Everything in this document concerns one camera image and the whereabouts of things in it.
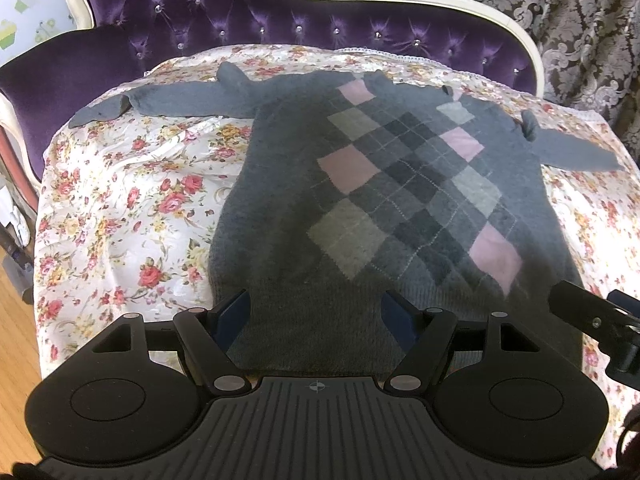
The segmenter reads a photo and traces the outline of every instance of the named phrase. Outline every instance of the bed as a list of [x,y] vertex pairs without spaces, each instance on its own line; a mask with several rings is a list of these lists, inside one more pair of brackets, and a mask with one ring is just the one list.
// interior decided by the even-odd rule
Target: bed
[[[34,298],[43,376],[123,313],[162,320],[210,307],[207,244],[242,168],[251,121],[129,111],[99,126],[66,122],[132,86],[212,79],[224,60],[258,79],[383,70],[396,82],[447,84],[514,117],[530,108],[543,126],[613,150],[625,171],[543,168],[543,176],[584,285],[640,296],[640,172],[600,116],[540,99],[535,44],[500,12],[470,0],[68,3],[80,30],[0,69],[0,124],[20,142],[40,193]],[[175,365],[170,355],[154,358]],[[610,403],[594,456],[602,466],[640,401],[608,380],[605,366],[585,339],[583,371]]]

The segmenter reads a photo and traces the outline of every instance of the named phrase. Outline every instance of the pink diamond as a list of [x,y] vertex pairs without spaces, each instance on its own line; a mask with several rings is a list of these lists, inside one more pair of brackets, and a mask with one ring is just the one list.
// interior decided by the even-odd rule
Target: pink diamond
[[467,162],[471,161],[472,158],[484,150],[482,144],[460,127],[444,132],[440,138]]
[[522,267],[522,258],[511,242],[487,223],[469,250],[469,256],[478,269],[498,282],[506,296]]
[[318,164],[344,194],[358,189],[380,171],[353,144],[319,158]]
[[352,105],[359,105],[375,97],[375,95],[367,90],[367,86],[362,79],[349,81],[347,84],[338,87],[338,90],[342,92],[345,99]]

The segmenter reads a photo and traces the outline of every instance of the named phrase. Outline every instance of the gray sweater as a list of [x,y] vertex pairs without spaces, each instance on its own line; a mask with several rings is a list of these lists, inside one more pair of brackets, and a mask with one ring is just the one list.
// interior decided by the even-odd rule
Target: gray sweater
[[497,105],[394,85],[382,73],[251,82],[224,63],[217,83],[177,85],[129,91],[73,121],[110,119],[129,105],[255,118],[209,259],[216,300],[251,293],[250,322],[228,352],[240,367],[391,371],[402,351],[380,319],[390,288],[462,319],[507,311],[579,364],[580,334],[546,305],[553,284],[580,278],[537,153],[614,170],[612,153],[540,130],[532,114],[523,132]]

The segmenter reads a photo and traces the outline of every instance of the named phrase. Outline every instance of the purple velvet upholstery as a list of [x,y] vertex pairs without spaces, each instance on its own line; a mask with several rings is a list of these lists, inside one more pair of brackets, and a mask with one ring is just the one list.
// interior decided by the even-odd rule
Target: purple velvet upholstery
[[63,34],[0,68],[0,91],[14,104],[37,176],[52,135],[83,105],[166,59],[225,44],[374,48],[429,57],[518,90],[536,89],[529,56],[507,30],[442,7],[322,0],[89,2],[96,29]]

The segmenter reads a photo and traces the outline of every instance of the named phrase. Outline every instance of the wooden floor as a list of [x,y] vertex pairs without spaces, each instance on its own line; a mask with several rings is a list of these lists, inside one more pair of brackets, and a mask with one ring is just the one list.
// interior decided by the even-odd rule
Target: wooden floor
[[40,459],[22,411],[39,380],[33,307],[22,302],[0,267],[0,473],[11,471],[14,462]]

